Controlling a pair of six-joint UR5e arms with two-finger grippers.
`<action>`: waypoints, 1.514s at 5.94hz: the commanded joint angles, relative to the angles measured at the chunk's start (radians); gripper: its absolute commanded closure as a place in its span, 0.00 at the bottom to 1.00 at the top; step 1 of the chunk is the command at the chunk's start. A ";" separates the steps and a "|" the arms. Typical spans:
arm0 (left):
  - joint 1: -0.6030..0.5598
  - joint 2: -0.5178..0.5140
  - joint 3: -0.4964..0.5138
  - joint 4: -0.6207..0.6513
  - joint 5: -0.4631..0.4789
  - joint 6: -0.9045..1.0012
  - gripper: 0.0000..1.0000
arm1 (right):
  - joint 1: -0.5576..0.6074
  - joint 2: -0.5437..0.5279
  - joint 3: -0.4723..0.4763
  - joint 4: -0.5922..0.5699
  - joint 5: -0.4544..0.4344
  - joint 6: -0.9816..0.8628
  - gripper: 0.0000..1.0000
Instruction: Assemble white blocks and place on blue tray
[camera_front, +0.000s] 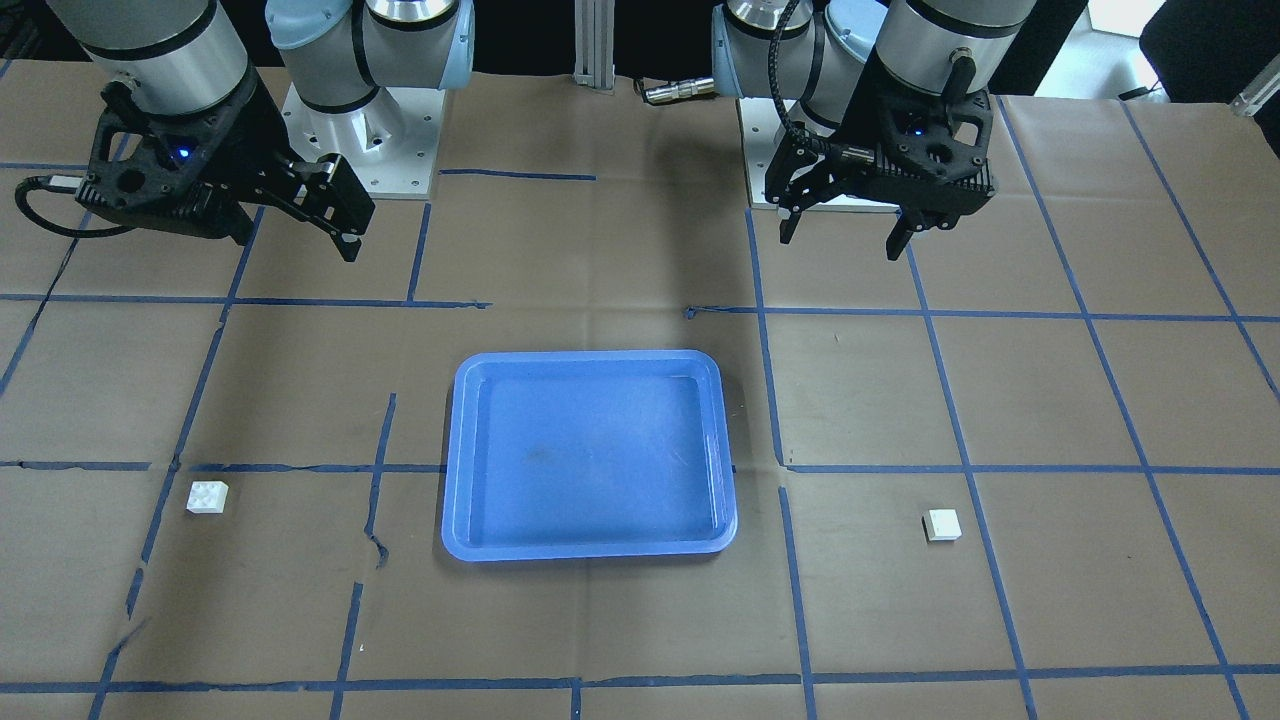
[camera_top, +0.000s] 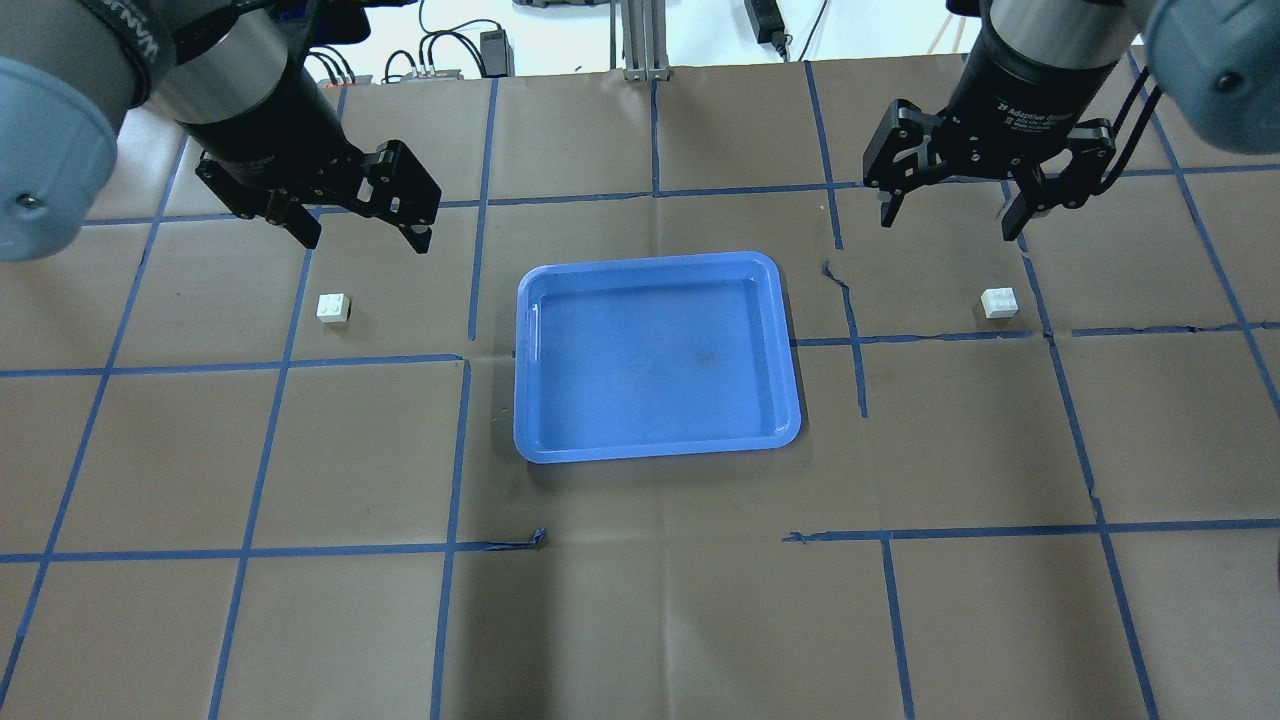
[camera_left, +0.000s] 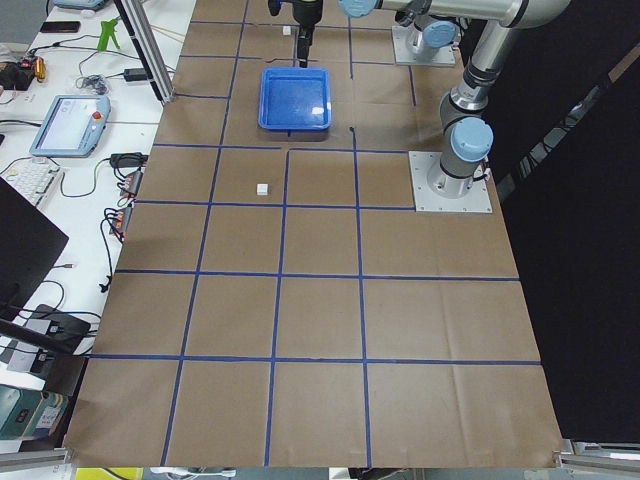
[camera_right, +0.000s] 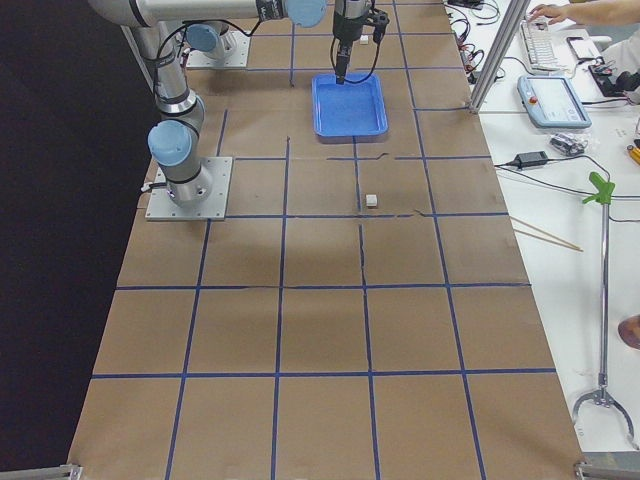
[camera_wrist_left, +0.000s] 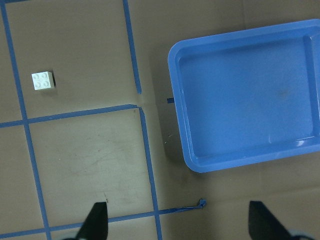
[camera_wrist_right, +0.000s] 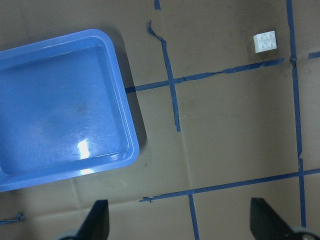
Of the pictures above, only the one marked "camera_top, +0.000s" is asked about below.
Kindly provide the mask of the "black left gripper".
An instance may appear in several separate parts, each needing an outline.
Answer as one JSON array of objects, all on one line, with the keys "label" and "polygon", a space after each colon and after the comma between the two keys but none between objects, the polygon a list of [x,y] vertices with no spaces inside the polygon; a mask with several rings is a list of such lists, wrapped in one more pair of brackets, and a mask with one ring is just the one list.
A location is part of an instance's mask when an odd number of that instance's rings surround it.
[{"label": "black left gripper", "polygon": [[264,219],[303,249],[321,225],[305,205],[337,205],[394,227],[429,252],[443,190],[402,140],[361,152],[337,111],[297,60],[243,111],[212,122],[182,120],[202,149],[196,176],[239,219]]}]

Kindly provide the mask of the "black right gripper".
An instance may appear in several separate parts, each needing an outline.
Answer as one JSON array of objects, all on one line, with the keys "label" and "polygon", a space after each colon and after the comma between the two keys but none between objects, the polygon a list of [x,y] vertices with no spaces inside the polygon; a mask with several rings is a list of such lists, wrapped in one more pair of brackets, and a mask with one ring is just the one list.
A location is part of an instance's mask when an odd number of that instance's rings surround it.
[{"label": "black right gripper", "polygon": [[[1082,122],[1115,68],[1121,46],[1092,35],[1092,46],[1043,61],[1027,41],[1010,44],[984,26],[961,78],[940,113],[893,100],[861,156],[861,183],[879,197],[879,225],[895,223],[905,197],[951,177],[1002,179],[1018,191],[1001,211],[1001,234],[1015,241],[1055,208],[1076,209],[1101,187],[1116,154],[1106,119]],[[1056,176],[1041,164],[1066,150]]]}]

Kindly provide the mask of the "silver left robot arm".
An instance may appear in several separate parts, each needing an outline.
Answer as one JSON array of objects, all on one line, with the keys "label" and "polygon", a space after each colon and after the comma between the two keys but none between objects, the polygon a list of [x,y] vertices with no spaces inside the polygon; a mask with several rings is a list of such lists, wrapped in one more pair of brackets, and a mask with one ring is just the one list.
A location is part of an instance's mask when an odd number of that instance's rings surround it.
[{"label": "silver left robot arm", "polygon": [[419,254],[442,188],[393,138],[365,152],[305,69],[325,1],[5,1],[1,255],[26,263],[81,232],[127,114],[151,106],[201,149],[195,169],[234,217],[306,249],[311,208],[393,225]]}]

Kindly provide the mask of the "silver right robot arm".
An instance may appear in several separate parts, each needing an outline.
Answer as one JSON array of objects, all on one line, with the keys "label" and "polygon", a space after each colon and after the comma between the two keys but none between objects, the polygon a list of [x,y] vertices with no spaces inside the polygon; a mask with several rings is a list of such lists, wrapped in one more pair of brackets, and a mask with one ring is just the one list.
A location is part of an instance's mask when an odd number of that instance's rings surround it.
[{"label": "silver right robot arm", "polygon": [[1164,97],[1206,143],[1277,151],[1275,1],[950,1],[979,33],[943,108],[892,101],[863,155],[891,227],[952,178],[1012,181],[1001,233],[1078,209],[1126,169]]}]

